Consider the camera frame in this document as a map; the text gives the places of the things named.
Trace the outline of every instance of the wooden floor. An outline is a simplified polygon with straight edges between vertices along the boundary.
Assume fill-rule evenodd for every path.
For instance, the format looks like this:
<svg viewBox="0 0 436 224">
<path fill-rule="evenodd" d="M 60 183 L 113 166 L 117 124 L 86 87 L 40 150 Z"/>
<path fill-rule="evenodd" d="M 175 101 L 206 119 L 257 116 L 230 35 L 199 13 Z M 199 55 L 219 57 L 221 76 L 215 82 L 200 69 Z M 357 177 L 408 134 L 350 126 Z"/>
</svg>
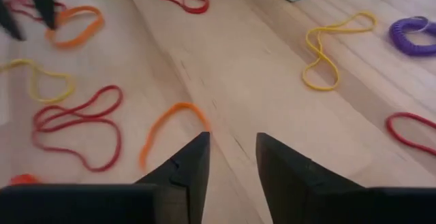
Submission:
<svg viewBox="0 0 436 224">
<path fill-rule="evenodd" d="M 435 19 L 435 0 L 211 0 L 203 15 L 162 0 L 59 1 L 98 7 L 106 26 L 84 46 L 58 50 L 44 39 L 44 26 L 17 16 L 27 41 L 12 42 L 1 33 L 0 61 L 31 58 L 74 75 L 77 90 L 62 103 L 66 107 L 103 86 L 119 85 L 125 102 L 109 117 L 121 126 L 123 154 L 110 171 L 92 174 L 74 157 L 32 147 L 31 117 L 42 105 L 27 95 L 30 71 L 23 67 L 0 76 L 0 185 L 23 173 L 45 182 L 133 182 L 144 175 L 138 154 L 150 126 L 172 104 L 188 101 L 204 111 L 213 129 L 204 223 L 272 223 L 256 168 L 260 131 L 364 186 L 436 186 L 436 158 L 398 144 L 384 128 L 384 119 L 396 111 L 436 121 L 436 58 L 406 57 L 386 37 L 400 18 Z M 377 16 L 374 31 L 323 37 L 342 75 L 339 87 L 308 89 L 301 71 L 316 55 L 306 47 L 305 33 L 361 10 Z M 59 30 L 59 39 L 75 36 L 91 21 L 79 17 Z M 358 19 L 351 26 L 367 24 Z M 332 83 L 328 66 L 310 77 Z M 62 85 L 40 81 L 47 96 Z M 89 111 L 113 101 L 107 95 Z M 396 126 L 408 138 L 436 146 L 430 129 L 407 121 Z M 201 130 L 192 113 L 177 114 L 158 135 L 147 171 Z M 104 164 L 115 143 L 104 125 L 80 125 L 42 140 L 79 150 L 92 165 Z"/>
</svg>

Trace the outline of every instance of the light wood surface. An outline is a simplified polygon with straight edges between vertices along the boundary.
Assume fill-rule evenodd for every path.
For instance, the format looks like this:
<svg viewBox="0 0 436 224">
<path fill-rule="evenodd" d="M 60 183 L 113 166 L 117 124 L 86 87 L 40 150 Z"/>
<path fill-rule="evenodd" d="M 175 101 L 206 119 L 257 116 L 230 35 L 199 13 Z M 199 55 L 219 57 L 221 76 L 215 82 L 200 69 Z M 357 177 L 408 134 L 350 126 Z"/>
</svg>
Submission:
<svg viewBox="0 0 436 224">
<path fill-rule="evenodd" d="M 31 117 L 42 105 L 27 95 L 29 70 L 23 67 L 0 77 L 0 185 L 22 173 L 46 182 L 133 182 L 144 175 L 137 160 L 150 126 L 180 101 L 197 104 L 213 129 L 204 223 L 272 222 L 256 168 L 260 131 L 367 187 L 436 185 L 436 159 L 398 144 L 384 129 L 384 119 L 396 111 L 436 121 L 436 58 L 406 57 L 386 37 L 400 18 L 434 19 L 434 0 L 211 0 L 202 15 L 162 0 L 60 1 L 98 7 L 105 27 L 84 46 L 57 50 L 44 39 L 44 26 L 17 16 L 27 41 L 0 34 L 1 61 L 32 58 L 46 69 L 74 75 L 77 90 L 62 103 L 66 107 L 103 86 L 119 85 L 125 101 L 108 117 L 121 126 L 123 154 L 110 171 L 92 174 L 74 157 L 32 147 Z M 301 71 L 316 56 L 305 46 L 305 33 L 360 10 L 377 16 L 373 32 L 323 36 L 326 53 L 343 77 L 338 89 L 308 89 Z M 78 17 L 59 29 L 59 39 L 75 36 L 92 20 Z M 366 24 L 359 19 L 351 26 Z M 321 85 L 332 82 L 327 65 L 312 71 L 311 78 Z M 48 78 L 40 84 L 45 95 L 63 88 Z M 89 111 L 113 100 L 106 95 Z M 430 129 L 403 121 L 396 126 L 408 138 L 436 146 Z M 158 135 L 147 171 L 201 130 L 192 113 L 177 114 Z M 115 143 L 105 125 L 79 125 L 41 139 L 79 150 L 93 165 L 106 162 Z"/>
</svg>

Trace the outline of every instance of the orange rubber band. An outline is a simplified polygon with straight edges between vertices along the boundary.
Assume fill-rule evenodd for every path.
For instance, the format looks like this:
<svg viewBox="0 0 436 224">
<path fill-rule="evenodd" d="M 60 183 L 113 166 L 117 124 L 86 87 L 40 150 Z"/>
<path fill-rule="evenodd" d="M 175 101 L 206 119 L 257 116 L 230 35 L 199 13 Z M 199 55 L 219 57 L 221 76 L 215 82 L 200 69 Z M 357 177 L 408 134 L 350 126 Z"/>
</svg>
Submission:
<svg viewBox="0 0 436 224">
<path fill-rule="evenodd" d="M 71 9 L 67 9 L 63 12 L 60 12 L 56 18 L 56 25 L 57 27 L 64 25 L 71 17 L 73 17 L 78 12 L 82 12 L 82 11 L 90 11 L 95 13 L 97 15 L 97 20 L 92 22 L 82 33 L 79 34 L 79 36 L 69 41 L 56 42 L 54 40 L 56 31 L 52 29 L 47 29 L 46 38 L 50 40 L 50 42 L 52 42 L 58 48 L 72 48 L 85 43 L 104 24 L 103 14 L 96 7 L 86 5 L 86 6 L 74 7 Z"/>
<path fill-rule="evenodd" d="M 141 153 L 139 155 L 139 166 L 141 169 L 145 170 L 145 159 L 147 155 L 150 153 L 151 146 L 155 141 L 155 136 L 159 128 L 167 121 L 169 117 L 171 117 L 176 112 L 188 108 L 196 113 L 198 118 L 202 121 L 204 128 L 206 131 L 211 131 L 211 125 L 207 121 L 206 117 L 203 115 L 202 111 L 197 108 L 196 105 L 192 103 L 180 102 L 174 104 L 167 112 L 162 114 L 155 124 L 151 127 L 149 134 L 147 135 L 147 139 L 145 141 L 145 145 L 141 149 Z"/>
</svg>

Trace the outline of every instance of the purple coiled wristband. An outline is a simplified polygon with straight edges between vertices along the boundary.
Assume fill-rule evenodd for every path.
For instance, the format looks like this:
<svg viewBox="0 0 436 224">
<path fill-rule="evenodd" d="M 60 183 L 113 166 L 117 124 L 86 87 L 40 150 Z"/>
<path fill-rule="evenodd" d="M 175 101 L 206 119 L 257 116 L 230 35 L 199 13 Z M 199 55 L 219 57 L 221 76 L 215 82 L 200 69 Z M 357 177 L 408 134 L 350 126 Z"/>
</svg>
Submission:
<svg viewBox="0 0 436 224">
<path fill-rule="evenodd" d="M 409 56 L 427 57 L 436 54 L 436 44 L 416 45 L 406 37 L 407 31 L 422 31 L 436 37 L 436 24 L 429 22 L 426 18 L 406 18 L 396 21 L 389 29 L 389 35 L 394 45 L 403 53 Z"/>
</svg>

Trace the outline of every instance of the yellow rubber band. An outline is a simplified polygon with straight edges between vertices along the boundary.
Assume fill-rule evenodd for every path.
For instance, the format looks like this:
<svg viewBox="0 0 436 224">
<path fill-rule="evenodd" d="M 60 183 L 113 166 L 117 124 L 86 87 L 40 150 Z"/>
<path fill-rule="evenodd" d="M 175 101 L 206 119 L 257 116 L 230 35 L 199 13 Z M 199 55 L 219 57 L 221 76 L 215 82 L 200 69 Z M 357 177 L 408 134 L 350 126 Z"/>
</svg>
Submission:
<svg viewBox="0 0 436 224">
<path fill-rule="evenodd" d="M 29 89 L 29 95 L 32 99 L 42 102 L 42 103 L 56 103 L 63 101 L 65 98 L 67 98 L 69 95 L 71 95 L 74 92 L 75 86 L 74 86 L 74 80 L 69 74 L 62 74 L 62 73 L 55 73 L 51 71 L 46 71 L 42 69 L 38 64 L 36 64 L 31 59 L 15 59 L 9 63 L 6 63 L 4 65 L 0 65 L 0 72 L 6 71 L 9 69 L 12 69 L 14 67 L 18 67 L 20 65 L 30 65 L 32 68 L 32 76 L 30 80 L 30 89 Z M 53 78 L 62 78 L 65 80 L 67 84 L 67 88 L 65 92 L 61 93 L 57 97 L 54 98 L 42 98 L 40 97 L 40 93 L 38 91 L 37 87 L 37 77 L 39 74 L 45 74 L 47 76 L 53 77 Z"/>
<path fill-rule="evenodd" d="M 351 22 L 352 20 L 354 20 L 355 18 L 357 18 L 358 16 L 364 16 L 365 18 L 368 18 L 372 25 L 370 27 L 367 28 L 363 28 L 363 29 L 348 29 L 348 28 L 339 28 L 342 27 L 346 24 L 348 24 L 349 22 Z M 330 32 L 330 33 L 363 33 L 366 31 L 371 31 L 374 29 L 375 25 L 377 24 L 377 19 L 375 18 L 375 16 L 370 13 L 370 12 L 358 12 L 357 14 L 353 15 L 352 17 L 348 18 L 347 20 L 340 22 L 338 24 L 333 24 L 333 25 L 329 25 L 329 26 L 325 26 L 325 27 L 317 27 L 314 28 L 312 30 L 309 30 L 306 34 L 306 43 L 307 45 L 310 47 L 310 49 L 312 49 L 314 52 L 316 52 L 318 54 L 318 59 L 315 62 L 310 63 L 309 65 L 306 66 L 306 68 L 303 70 L 302 72 L 302 81 L 310 88 L 317 90 L 317 91 L 332 91 L 334 88 L 336 88 L 339 84 L 339 81 L 341 79 L 341 76 L 339 74 L 339 70 L 336 67 L 336 65 L 330 60 L 330 58 L 328 58 L 325 54 L 324 51 L 322 49 L 322 42 L 321 42 L 321 33 L 322 32 Z M 312 33 L 317 32 L 317 45 L 318 47 L 309 39 L 310 35 Z M 312 67 L 315 67 L 316 65 L 318 65 L 320 63 L 321 60 L 327 61 L 327 63 L 333 68 L 333 72 L 334 72 L 334 84 L 332 86 L 318 86 L 318 85 L 314 85 L 311 82 L 309 82 L 308 78 L 307 78 L 307 72 L 309 69 L 311 69 Z"/>
</svg>

